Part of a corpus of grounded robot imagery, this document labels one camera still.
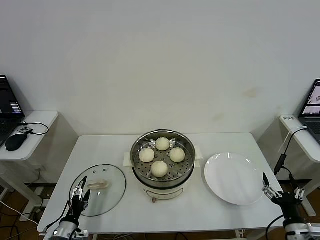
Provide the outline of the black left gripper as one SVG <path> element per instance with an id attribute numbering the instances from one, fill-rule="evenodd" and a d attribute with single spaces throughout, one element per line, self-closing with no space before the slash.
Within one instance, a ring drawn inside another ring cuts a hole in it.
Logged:
<path id="1" fill-rule="evenodd" d="M 71 207 L 68 211 L 68 219 L 71 222 L 78 222 L 82 212 L 88 207 L 91 195 L 91 189 L 84 193 L 87 176 L 85 176 L 78 185 L 71 191 Z"/>

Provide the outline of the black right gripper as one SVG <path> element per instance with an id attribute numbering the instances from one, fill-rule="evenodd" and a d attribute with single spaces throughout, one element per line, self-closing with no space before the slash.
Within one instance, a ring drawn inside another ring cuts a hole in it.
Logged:
<path id="1" fill-rule="evenodd" d="M 271 187 L 269 179 L 265 172 L 262 176 L 262 191 L 269 199 L 271 199 L 274 204 L 280 206 L 284 217 L 283 224 L 303 224 L 304 219 L 300 216 L 298 206 L 302 203 L 301 200 L 303 200 L 305 190 L 300 187 L 293 175 L 290 173 L 289 179 L 295 194 L 289 192 L 280 193 L 275 191 Z"/>

